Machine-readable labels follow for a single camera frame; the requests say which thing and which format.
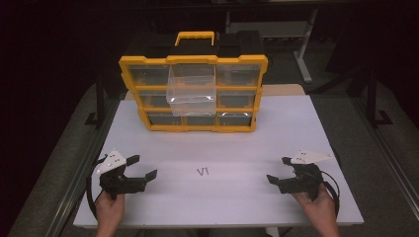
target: gray surface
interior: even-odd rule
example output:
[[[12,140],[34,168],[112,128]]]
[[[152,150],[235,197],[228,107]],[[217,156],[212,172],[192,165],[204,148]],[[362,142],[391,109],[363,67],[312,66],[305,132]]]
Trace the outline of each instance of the gray surface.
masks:
[[[272,65],[264,77],[265,84],[298,83],[305,90],[310,90],[336,76],[324,72],[333,50],[333,42],[310,42],[304,59],[313,83],[303,84],[292,55],[298,46],[298,41],[267,42],[267,53]],[[358,108],[344,95],[346,85],[347,82],[333,88],[327,95],[312,97],[331,145],[341,157],[342,171],[366,221],[362,225],[340,227],[342,235],[417,236],[418,220],[395,184],[383,161],[382,152],[368,132],[368,125],[363,122],[362,115],[357,113]],[[83,125],[87,115],[94,111],[94,98],[94,90],[89,90],[80,102],[10,236],[44,236],[68,181],[72,178],[75,163],[94,132],[94,127]],[[377,109],[385,110],[394,122],[394,125],[381,125],[378,131],[418,190],[418,129],[400,109],[392,94],[382,86],[378,87]],[[53,180],[51,177],[56,174],[59,174],[58,179]],[[61,236],[94,236],[94,230],[72,225],[74,213],[68,219]],[[135,236],[136,233],[137,230],[120,230],[116,236]],[[318,235],[311,227],[299,227],[287,236]]]

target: black cable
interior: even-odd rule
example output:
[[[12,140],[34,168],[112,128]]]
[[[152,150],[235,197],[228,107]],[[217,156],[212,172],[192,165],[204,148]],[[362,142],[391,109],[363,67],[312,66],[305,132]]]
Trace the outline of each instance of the black cable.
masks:
[[[315,176],[313,176],[313,175],[311,175],[309,173],[306,173],[306,172],[302,172],[302,173],[305,174],[306,176],[309,176],[309,177],[313,178],[317,182],[322,183],[326,187],[326,189],[332,195],[332,198],[333,198],[333,200],[335,202],[335,214],[336,214],[336,218],[337,218],[338,217],[338,213],[339,213],[339,209],[340,209],[340,189],[339,189],[338,183],[335,181],[335,179],[333,179],[333,177],[331,175],[327,174],[324,171],[320,171],[320,172],[323,173],[323,174],[325,174],[325,175],[327,175],[330,179],[332,179],[332,181],[336,185],[336,189],[338,190],[338,193],[337,194],[336,194],[335,189],[333,189],[333,187],[328,182],[326,182],[324,180],[319,180],[319,179],[317,179],[317,177],[315,177]]]
[[[93,194],[92,194],[92,175],[93,172],[95,171],[96,166],[98,166],[99,164],[103,163],[105,161],[105,159],[108,157],[108,155],[105,154],[105,157],[98,160],[92,167],[92,169],[89,172],[89,175],[86,178],[86,197],[87,197],[87,202],[89,203],[89,207],[90,210],[92,211],[93,215],[95,216],[95,218],[97,219],[96,216],[96,205],[95,202],[93,201]]]
[[[333,179],[333,177],[331,176],[331,175],[329,175],[329,174],[327,174],[326,172],[324,172],[324,171],[320,171],[321,173],[323,173],[323,174],[325,174],[325,175],[327,175],[330,179],[332,179],[332,181],[335,183],[335,185],[336,185],[336,189],[338,190],[338,198],[340,198],[340,189],[339,189],[339,186],[338,186],[338,183],[335,181],[335,179]]]

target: clear plastic container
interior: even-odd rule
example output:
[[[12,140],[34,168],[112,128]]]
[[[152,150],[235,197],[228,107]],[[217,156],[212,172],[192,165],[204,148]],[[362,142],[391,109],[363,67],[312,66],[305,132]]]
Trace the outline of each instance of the clear plastic container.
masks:
[[[187,117],[186,125],[215,125],[215,116]]]
[[[166,100],[174,116],[215,115],[216,88],[214,65],[172,65]]]
[[[216,66],[218,85],[257,86],[259,64],[219,64]]]
[[[148,112],[151,125],[181,125],[182,118],[174,117],[170,112]]]
[[[253,108],[255,90],[217,91],[217,103],[220,108]]]
[[[169,108],[166,91],[139,90],[138,96],[145,108]]]
[[[127,67],[137,85],[166,85],[169,65],[130,65]]]
[[[216,115],[221,126],[249,126],[252,121],[252,113],[218,112]]]

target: dark background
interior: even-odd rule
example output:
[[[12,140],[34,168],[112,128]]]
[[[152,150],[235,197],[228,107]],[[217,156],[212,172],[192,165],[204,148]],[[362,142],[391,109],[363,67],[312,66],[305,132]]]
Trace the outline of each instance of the dark background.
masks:
[[[143,2],[0,3],[0,65],[6,83],[1,87],[5,109],[1,150],[6,162],[0,165],[0,236],[13,225],[86,90],[98,77],[110,97],[125,90],[118,61],[137,32],[223,32],[222,11],[135,10]],[[330,71],[345,73],[367,61],[419,126],[419,33],[413,1],[382,2],[322,7],[311,39],[338,42]],[[288,6],[275,11],[240,10],[233,18],[295,20],[306,19],[307,12]]]

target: clear plastic drawer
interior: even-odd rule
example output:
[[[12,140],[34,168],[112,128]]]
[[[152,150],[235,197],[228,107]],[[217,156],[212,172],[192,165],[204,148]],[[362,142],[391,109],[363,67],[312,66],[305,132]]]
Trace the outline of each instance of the clear plastic drawer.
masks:
[[[166,85],[169,65],[130,65],[127,67],[136,85]]]
[[[217,85],[257,86],[259,64],[219,64],[216,66]]]

